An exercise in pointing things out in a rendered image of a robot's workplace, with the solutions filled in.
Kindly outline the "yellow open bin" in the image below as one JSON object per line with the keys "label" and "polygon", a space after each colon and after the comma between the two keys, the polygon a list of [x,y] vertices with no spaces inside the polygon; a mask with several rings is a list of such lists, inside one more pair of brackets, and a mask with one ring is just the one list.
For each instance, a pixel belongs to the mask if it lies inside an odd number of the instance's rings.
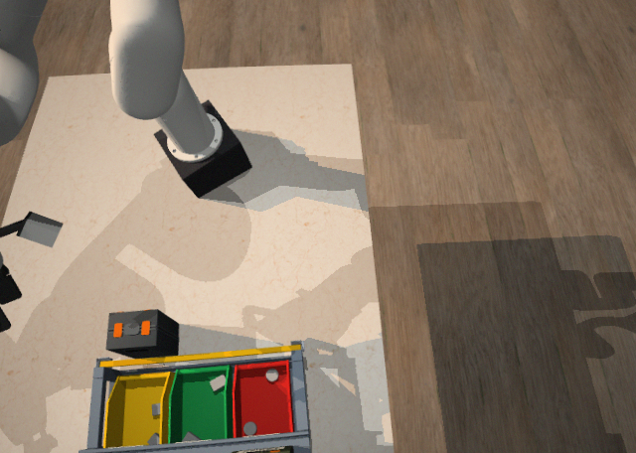
{"label": "yellow open bin", "polygon": [[[174,377],[172,372],[118,376],[106,403],[103,448],[149,445],[154,433],[167,444]],[[160,415],[152,416],[154,403],[161,403]]]}

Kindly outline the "red bin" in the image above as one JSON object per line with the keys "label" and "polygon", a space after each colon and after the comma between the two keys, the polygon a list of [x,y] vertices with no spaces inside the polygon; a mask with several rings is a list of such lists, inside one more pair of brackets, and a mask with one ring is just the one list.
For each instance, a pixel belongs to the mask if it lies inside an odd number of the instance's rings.
{"label": "red bin", "polygon": [[[278,371],[276,381],[266,378],[266,372],[270,369]],[[251,421],[257,426],[253,435],[293,432],[290,395],[292,398],[289,360],[236,365],[233,386],[234,438],[248,436],[243,427]]]}

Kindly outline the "black case with orange latches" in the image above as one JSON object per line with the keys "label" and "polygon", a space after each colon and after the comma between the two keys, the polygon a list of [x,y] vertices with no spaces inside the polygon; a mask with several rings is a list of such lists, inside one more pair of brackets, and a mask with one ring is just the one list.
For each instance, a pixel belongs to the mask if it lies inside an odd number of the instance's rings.
{"label": "black case with orange latches", "polygon": [[179,323],[158,309],[109,313],[106,349],[133,359],[178,356]]}

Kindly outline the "yellow bar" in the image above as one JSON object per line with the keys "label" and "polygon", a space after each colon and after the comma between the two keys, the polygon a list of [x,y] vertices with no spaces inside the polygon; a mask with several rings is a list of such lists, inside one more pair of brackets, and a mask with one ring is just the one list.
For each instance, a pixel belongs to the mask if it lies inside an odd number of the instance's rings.
{"label": "yellow bar", "polygon": [[209,360],[242,356],[253,356],[263,354],[274,354],[291,352],[294,350],[301,350],[301,345],[261,348],[251,350],[218,352],[218,353],[206,353],[196,355],[184,355],[184,356],[172,356],[172,357],[160,357],[160,358],[147,358],[147,359],[135,359],[135,360],[122,360],[122,361],[109,361],[100,362],[101,367],[124,367],[124,366],[137,366],[137,365],[150,365],[150,364],[162,364],[162,363],[174,363],[174,362],[186,362],[197,360]]}

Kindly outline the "grey round disc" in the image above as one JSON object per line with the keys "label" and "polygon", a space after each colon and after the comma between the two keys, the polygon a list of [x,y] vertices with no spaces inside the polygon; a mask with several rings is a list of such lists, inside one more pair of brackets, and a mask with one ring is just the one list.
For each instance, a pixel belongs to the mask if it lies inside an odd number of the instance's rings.
{"label": "grey round disc", "polygon": [[266,372],[266,378],[269,381],[276,381],[278,379],[278,371],[276,369],[270,369]]}
{"label": "grey round disc", "polygon": [[256,432],[256,430],[257,430],[257,426],[256,426],[256,424],[255,424],[254,422],[252,422],[252,421],[251,421],[251,422],[246,423],[246,424],[244,425],[244,427],[243,427],[243,431],[244,431],[244,433],[245,433],[246,435],[249,435],[249,436],[253,435],[253,434]]}

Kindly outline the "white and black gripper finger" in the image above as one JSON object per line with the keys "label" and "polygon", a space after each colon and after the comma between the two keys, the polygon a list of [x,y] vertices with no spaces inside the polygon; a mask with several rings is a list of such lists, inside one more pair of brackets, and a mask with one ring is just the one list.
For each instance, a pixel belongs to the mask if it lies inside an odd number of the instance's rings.
{"label": "white and black gripper finger", "polygon": [[[9,269],[3,264],[0,269],[0,304],[4,305],[22,297]],[[8,275],[9,274],[9,275]]]}
{"label": "white and black gripper finger", "polygon": [[0,307],[0,333],[11,328],[11,323]]}

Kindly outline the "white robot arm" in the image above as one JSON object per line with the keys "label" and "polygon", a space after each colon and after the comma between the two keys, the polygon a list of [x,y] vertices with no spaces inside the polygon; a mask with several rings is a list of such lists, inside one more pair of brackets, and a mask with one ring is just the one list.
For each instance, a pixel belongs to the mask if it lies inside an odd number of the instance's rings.
{"label": "white robot arm", "polygon": [[[0,0],[0,146],[19,134],[38,92],[33,38],[47,2]],[[137,119],[155,118],[177,159],[192,163],[213,155],[223,128],[206,113],[182,70],[185,34],[179,0],[110,0],[110,13],[109,61],[118,107]],[[53,248],[62,226],[28,212],[23,220],[0,227],[0,237],[17,231],[19,237]]]}

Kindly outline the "grey metal shelf rack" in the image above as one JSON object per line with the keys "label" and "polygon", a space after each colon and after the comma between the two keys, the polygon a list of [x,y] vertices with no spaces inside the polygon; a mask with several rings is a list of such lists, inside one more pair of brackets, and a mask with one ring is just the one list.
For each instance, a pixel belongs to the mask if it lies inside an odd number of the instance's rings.
{"label": "grey metal shelf rack", "polygon": [[[110,357],[96,359],[93,368],[89,422],[86,449],[79,453],[232,453],[234,451],[252,450],[282,446],[293,446],[293,453],[311,453],[310,431],[306,397],[303,354],[304,341],[290,341],[292,345],[301,345],[301,350],[291,351],[291,356],[251,359],[230,362],[218,362],[196,365],[184,365],[161,368],[115,370],[112,367],[101,367],[100,362],[113,361]],[[199,440],[154,445],[136,445],[103,448],[102,433],[105,407],[106,382],[109,381],[108,397],[116,382],[117,376],[141,375],[150,373],[175,373],[176,369],[195,369],[230,365],[233,367],[233,386],[235,365],[248,365],[289,360],[291,394],[293,404],[294,431],[263,435],[244,436],[216,440]],[[292,360],[292,362],[291,362]],[[293,373],[293,377],[292,377]],[[294,390],[293,390],[294,386]],[[294,403],[295,397],[295,403]],[[295,415],[296,410],[296,415]],[[301,431],[306,430],[306,431]],[[92,449],[93,448],[93,449]]]}

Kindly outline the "green open bin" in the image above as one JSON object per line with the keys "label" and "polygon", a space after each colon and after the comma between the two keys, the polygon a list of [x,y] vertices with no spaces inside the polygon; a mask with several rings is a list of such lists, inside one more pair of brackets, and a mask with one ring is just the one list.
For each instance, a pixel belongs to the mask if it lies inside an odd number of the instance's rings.
{"label": "green open bin", "polygon": [[[213,391],[209,381],[222,374],[225,386]],[[232,366],[176,370],[169,395],[168,443],[182,442],[188,431],[202,440],[234,438]]]}

